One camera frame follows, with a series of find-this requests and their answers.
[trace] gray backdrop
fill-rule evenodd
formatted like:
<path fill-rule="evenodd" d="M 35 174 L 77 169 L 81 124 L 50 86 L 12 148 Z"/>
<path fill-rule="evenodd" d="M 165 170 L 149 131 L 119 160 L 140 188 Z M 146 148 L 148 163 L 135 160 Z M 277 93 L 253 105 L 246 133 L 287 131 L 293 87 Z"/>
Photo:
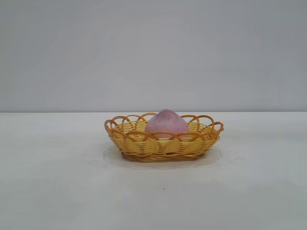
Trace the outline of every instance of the gray backdrop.
<path fill-rule="evenodd" d="M 0 111 L 307 111 L 307 0 L 0 0 Z"/>

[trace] pink object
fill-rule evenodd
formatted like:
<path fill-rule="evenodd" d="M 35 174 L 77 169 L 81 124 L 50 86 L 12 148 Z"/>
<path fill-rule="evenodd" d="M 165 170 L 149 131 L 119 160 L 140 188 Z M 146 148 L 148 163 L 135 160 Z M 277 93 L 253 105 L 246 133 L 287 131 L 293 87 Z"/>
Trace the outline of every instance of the pink object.
<path fill-rule="evenodd" d="M 186 121 L 180 117 L 175 112 L 164 109 L 154 117 L 152 117 L 145 127 L 145 132 L 153 133 L 153 132 L 172 132 L 172 133 L 183 133 L 189 132 L 189 126 Z M 169 134 L 157 134 L 155 135 L 158 138 L 169 138 L 171 135 Z"/>

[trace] white tabletop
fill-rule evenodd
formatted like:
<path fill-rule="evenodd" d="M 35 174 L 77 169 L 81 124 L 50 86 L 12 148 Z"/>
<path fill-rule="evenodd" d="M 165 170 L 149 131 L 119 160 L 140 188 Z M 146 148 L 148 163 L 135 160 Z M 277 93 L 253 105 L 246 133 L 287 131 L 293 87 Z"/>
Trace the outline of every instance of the white tabletop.
<path fill-rule="evenodd" d="M 225 131 L 171 163 L 121 157 L 103 123 L 128 114 L 0 114 L 0 229 L 307 229 L 307 113 L 187 113 Z"/>

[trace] woven basket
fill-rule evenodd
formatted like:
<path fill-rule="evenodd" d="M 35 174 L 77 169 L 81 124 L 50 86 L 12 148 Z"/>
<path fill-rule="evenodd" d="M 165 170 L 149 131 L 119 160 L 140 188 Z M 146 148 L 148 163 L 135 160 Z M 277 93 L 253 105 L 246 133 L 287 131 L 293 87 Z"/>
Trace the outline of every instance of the woven basket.
<path fill-rule="evenodd" d="M 105 128 L 111 140 L 122 154 L 132 161 L 192 161 L 219 140 L 219 134 L 224 130 L 221 122 L 207 115 L 183 115 L 182 118 L 191 118 L 188 121 L 189 132 L 174 134 L 170 132 L 146 133 L 145 117 L 156 113 L 146 113 L 141 116 L 116 116 L 105 121 Z M 210 124 L 200 123 L 201 118 L 210 120 Z M 157 138 L 157 134 L 169 134 L 170 138 Z"/>

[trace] basket rim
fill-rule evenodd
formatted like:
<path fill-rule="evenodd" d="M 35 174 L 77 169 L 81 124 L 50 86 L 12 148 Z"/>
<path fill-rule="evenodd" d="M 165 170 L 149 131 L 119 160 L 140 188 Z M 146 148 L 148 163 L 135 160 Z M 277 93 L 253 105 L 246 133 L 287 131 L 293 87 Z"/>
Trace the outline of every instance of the basket rim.
<path fill-rule="evenodd" d="M 155 141 L 168 141 L 168 140 L 174 140 L 174 139 L 178 139 L 179 141 L 188 141 L 188 142 L 193 142 L 198 138 L 201 138 L 203 140 L 205 140 L 205 138 L 210 135 L 210 136 L 214 136 L 219 138 L 219 134 L 224 130 L 224 125 L 222 122 L 215 122 L 213 120 L 212 117 L 208 116 L 208 115 L 182 115 L 182 118 L 186 118 L 186 117 L 190 117 L 192 118 L 190 121 L 188 121 L 187 123 L 193 123 L 193 124 L 197 124 L 199 126 L 205 126 L 205 127 L 211 127 L 210 132 L 206 132 L 205 134 L 200 134 L 198 132 L 183 132 L 183 133 L 172 133 L 172 132 L 166 132 L 166 131 L 160 131 L 160 132 L 154 132 L 154 133 L 148 133 L 145 131 L 137 131 L 137 130 L 132 130 L 129 132 L 122 132 L 118 129 L 116 129 L 116 127 L 122 125 L 122 124 L 128 124 L 128 123 L 137 123 L 137 122 L 147 122 L 148 120 L 145 119 L 146 116 L 149 115 L 156 115 L 157 113 L 144 113 L 142 115 L 128 115 L 128 116 L 115 116 L 112 119 L 106 120 L 105 121 L 105 129 L 107 131 L 107 133 L 110 135 L 110 137 L 115 137 L 116 138 L 116 134 L 121 135 L 123 138 L 128 138 L 130 140 L 132 140 L 133 142 L 140 142 L 140 140 L 136 140 L 133 137 L 131 137 L 131 135 L 135 135 L 135 134 L 140 134 L 140 135 L 144 135 L 144 139 L 142 141 L 146 141 L 148 139 L 154 139 Z M 131 121 L 129 119 L 129 117 L 137 117 L 137 120 L 135 121 Z M 211 124 L 209 125 L 205 125 L 203 123 L 200 122 L 200 118 L 208 118 L 211 121 Z M 122 119 L 121 123 L 117 123 L 116 120 L 118 119 Z M 218 130 L 215 129 L 216 125 L 220 125 L 220 128 Z M 171 135 L 171 137 L 169 138 L 158 138 L 157 134 L 168 134 Z M 193 138 L 185 138 L 185 137 L 181 137 L 182 135 L 190 135 L 190 136 L 194 136 Z"/>

